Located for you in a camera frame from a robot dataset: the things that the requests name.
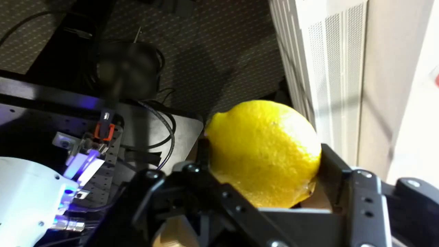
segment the white plastic part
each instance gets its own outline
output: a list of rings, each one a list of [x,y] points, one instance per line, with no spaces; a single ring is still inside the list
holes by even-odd
[[[1,245],[34,245],[52,226],[64,192],[76,182],[25,159],[0,156]]]

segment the lemon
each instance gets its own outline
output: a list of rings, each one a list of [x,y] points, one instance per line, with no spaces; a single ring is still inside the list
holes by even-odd
[[[250,100],[216,112],[205,127],[209,170],[255,207],[290,207],[315,186],[320,142],[293,108]]]

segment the yellow lemon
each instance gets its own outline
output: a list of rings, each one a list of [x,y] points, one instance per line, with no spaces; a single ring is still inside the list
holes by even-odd
[[[216,112],[205,127],[209,170],[256,207],[290,207],[315,186],[320,142],[293,108],[250,100]]]

